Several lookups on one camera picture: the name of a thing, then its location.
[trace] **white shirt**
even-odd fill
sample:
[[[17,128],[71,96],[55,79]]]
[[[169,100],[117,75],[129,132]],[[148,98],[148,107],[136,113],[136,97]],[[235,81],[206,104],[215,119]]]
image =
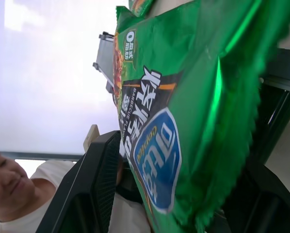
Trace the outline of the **white shirt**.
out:
[[[40,165],[31,179],[45,179],[58,189],[64,175],[74,164],[70,161],[47,161]],[[35,233],[51,200],[32,213],[10,222],[0,223],[0,233]],[[109,233],[150,233],[142,205],[115,194]]]

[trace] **green plastic packaging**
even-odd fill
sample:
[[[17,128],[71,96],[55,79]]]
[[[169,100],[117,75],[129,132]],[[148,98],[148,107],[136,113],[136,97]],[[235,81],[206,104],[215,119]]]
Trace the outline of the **green plastic packaging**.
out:
[[[147,14],[154,0],[129,0],[129,9],[137,16]]]
[[[258,75],[290,0],[196,0],[141,19],[117,7],[114,92],[154,231],[203,232],[245,163]]]

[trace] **blue logo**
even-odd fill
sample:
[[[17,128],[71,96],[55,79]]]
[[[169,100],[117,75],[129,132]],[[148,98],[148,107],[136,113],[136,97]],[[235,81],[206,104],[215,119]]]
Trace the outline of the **blue logo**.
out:
[[[154,207],[173,209],[181,152],[175,120],[168,108],[157,112],[136,142],[134,161]]]

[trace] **woman's eye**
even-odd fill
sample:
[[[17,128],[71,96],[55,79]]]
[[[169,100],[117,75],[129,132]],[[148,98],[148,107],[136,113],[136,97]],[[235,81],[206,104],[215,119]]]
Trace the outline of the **woman's eye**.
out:
[[[5,166],[7,164],[7,160],[4,160],[1,164],[0,167]]]

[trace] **snack package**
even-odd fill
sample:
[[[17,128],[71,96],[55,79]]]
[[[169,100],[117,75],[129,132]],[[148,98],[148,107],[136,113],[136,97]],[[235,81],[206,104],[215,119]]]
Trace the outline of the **snack package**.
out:
[[[137,16],[144,16],[154,0],[129,0],[130,10]]]
[[[288,34],[290,0],[196,0],[142,20],[117,8],[114,92],[156,233],[199,232],[245,163],[258,75]]]

